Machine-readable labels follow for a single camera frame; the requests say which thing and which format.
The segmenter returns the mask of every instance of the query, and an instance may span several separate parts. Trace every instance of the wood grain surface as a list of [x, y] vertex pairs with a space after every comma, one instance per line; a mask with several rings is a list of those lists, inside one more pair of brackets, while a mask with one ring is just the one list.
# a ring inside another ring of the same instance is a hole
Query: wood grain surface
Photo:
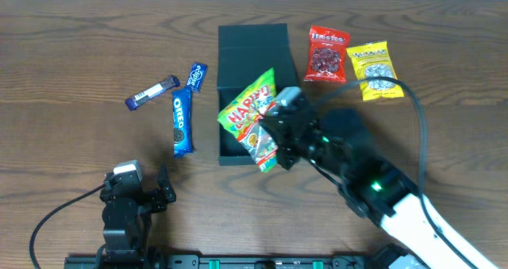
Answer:
[[[178, 201], [154, 216], [151, 244], [205, 255], [374, 253], [393, 242], [359, 219], [301, 163], [263, 174], [219, 167], [217, 27], [287, 23], [304, 76], [311, 24], [350, 45], [388, 40], [398, 77], [425, 105], [427, 193], [442, 216], [508, 267], [508, 2], [506, 0], [0, 0], [0, 267], [30, 268], [29, 238], [61, 203], [98, 186], [122, 161], [145, 188], [167, 163]], [[172, 159], [171, 94], [129, 112], [123, 101], [194, 61], [209, 71], [193, 97], [196, 151]], [[346, 73], [354, 73], [346, 61]], [[303, 83], [313, 98], [338, 87]], [[418, 123], [408, 98], [356, 107], [379, 150], [414, 178]], [[98, 195], [40, 231], [41, 266], [103, 244]]]

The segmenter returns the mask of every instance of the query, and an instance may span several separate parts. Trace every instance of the small blue wrapper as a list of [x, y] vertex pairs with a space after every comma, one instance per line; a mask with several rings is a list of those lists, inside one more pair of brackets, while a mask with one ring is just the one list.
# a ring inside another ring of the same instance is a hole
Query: small blue wrapper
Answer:
[[173, 93], [173, 141], [174, 157], [192, 153], [191, 135], [191, 89], [184, 87]]
[[155, 86], [152, 86], [145, 91], [141, 91], [139, 94], [127, 98], [125, 100], [125, 105], [129, 108], [130, 111], [136, 110], [146, 102], [151, 101], [152, 98], [163, 94], [166, 92], [166, 90], [170, 90], [173, 87], [178, 86], [180, 86], [180, 81], [174, 75], [169, 75], [165, 80], [157, 83]]
[[194, 92], [200, 92], [203, 81], [205, 80], [206, 70], [208, 66], [204, 63], [194, 63], [187, 79], [187, 87]]

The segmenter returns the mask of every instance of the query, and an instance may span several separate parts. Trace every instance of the candy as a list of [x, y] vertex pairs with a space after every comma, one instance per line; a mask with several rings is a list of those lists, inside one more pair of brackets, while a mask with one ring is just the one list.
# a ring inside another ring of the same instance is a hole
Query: candy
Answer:
[[345, 83], [343, 58], [348, 47], [349, 34], [313, 25], [309, 38], [309, 65], [303, 80]]
[[173, 87], [178, 86], [180, 86], [180, 81], [174, 75], [169, 75], [165, 80], [157, 83], [155, 86], [152, 86], [131, 98], [127, 98], [125, 100], [125, 104], [130, 111], [136, 110], [138, 107], [152, 100], [152, 98], [163, 94], [166, 90], [170, 90]]
[[175, 90], [173, 94], [173, 156], [182, 157], [192, 153], [191, 104], [192, 93], [188, 87]]
[[205, 80], [208, 66], [204, 63], [194, 63], [187, 79], [187, 87], [194, 92], [200, 92], [203, 81]]
[[261, 171], [276, 164], [277, 145], [257, 122], [275, 107], [274, 71], [270, 69], [241, 92], [217, 117], [225, 130], [247, 149]]
[[[375, 77], [397, 78], [390, 55], [388, 54], [386, 41], [351, 47], [347, 51], [357, 79]], [[364, 101], [377, 98], [401, 98], [404, 96], [400, 86], [383, 80], [361, 83], [360, 89], [362, 90]]]

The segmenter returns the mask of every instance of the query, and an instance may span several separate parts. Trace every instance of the black box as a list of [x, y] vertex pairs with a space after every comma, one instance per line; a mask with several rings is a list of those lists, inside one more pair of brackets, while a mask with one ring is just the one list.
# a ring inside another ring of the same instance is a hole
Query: black box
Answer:
[[[219, 26], [219, 112], [271, 67], [277, 94], [297, 86], [286, 24]], [[219, 124], [219, 164], [253, 164], [247, 150]]]

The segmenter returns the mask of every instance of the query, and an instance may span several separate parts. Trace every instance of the red candy bag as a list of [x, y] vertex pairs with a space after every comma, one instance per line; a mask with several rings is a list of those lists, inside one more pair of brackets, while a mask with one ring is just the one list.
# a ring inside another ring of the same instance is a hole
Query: red candy bag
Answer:
[[309, 39], [309, 64], [303, 80], [345, 83], [344, 60], [349, 44], [349, 34], [312, 25]]

